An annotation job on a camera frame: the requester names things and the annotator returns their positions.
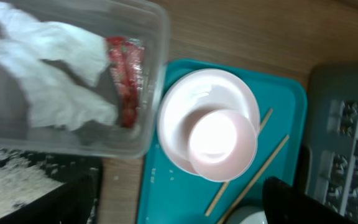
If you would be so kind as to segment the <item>large white round plate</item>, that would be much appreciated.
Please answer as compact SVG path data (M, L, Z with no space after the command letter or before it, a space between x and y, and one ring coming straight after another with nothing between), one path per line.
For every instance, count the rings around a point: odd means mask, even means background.
M163 97L157 119L158 140L179 169L200 176L190 164L188 140L196 122L216 110L239 112L259 136L260 110L255 95L232 73L212 68L196 70L175 82Z

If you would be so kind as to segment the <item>pink bowl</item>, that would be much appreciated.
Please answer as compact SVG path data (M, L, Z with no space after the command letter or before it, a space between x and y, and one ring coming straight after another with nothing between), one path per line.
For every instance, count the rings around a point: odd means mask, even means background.
M258 130L234 110L216 110L203 116L190 132L188 152L196 173L213 182L228 182L252 165Z

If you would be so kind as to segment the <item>grey-green bowl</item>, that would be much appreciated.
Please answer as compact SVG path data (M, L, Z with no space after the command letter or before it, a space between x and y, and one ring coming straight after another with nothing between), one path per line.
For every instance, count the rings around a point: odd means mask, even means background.
M260 207L245 206L235 210L225 224L267 224L265 212Z

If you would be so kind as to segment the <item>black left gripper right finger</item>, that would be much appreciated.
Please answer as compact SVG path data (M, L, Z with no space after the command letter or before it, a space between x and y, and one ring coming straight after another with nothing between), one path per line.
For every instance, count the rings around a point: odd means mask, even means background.
M264 181L262 204L268 224L350 224L350 220L276 178Z

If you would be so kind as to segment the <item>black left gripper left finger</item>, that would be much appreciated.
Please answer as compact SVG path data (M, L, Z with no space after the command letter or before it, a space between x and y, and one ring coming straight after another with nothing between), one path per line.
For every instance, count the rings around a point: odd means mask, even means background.
M95 194L92 176L83 174L0 218L0 224L85 224Z

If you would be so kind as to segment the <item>wooden chopstick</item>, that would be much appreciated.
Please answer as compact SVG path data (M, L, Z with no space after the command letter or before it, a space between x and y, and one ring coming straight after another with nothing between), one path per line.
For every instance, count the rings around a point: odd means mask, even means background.
M270 108L260 124L260 129L259 129L260 132L263 130L264 126L266 125L266 123L269 120L272 113L273 113L273 109ZM273 154L265 161L265 163L262 165L262 167L258 170L258 172L254 175L254 177L248 183L248 185L244 189L245 193L243 193L243 195L245 195L249 191L249 189L256 183L258 178L262 175L264 170L269 166L269 164L271 163L271 161L274 157L275 157L275 153L273 152ZM230 182L225 182L222 184L222 186L218 190L217 194L213 198L212 202L210 203L209 207L207 208L207 210L204 213L204 215L206 217L208 217L212 213L214 207L218 203L219 199L221 198L221 196L223 195L224 191L226 190L226 188L228 187L229 184L230 184Z
M257 173L253 176L250 182L246 185L244 190L236 197L235 201L231 203L228 209L224 212L221 218L216 222L217 224L223 224L225 219L231 214L231 212L235 209L235 207L241 202L241 200L246 196L248 191L254 186L254 184L259 180L260 176L264 173L266 168L271 164L271 162L275 159L276 155L280 152L282 147L286 144L290 135L287 134L279 143L279 145L275 148L273 153L269 156L269 158L264 162L262 167L257 171Z

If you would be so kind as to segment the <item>white paper napkin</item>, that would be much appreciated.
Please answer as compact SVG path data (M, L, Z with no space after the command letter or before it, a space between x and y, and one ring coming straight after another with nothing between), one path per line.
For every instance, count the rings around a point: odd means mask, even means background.
M20 85L31 127L74 131L88 121L110 126L117 107L90 91L109 67L105 39L0 1L0 66Z

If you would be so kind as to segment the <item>red snack wrapper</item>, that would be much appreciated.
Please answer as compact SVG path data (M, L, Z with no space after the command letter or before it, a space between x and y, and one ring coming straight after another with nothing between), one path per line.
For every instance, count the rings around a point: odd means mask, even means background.
M138 117L145 48L141 40L122 36L108 37L106 43L109 71L121 101L121 126L131 128Z

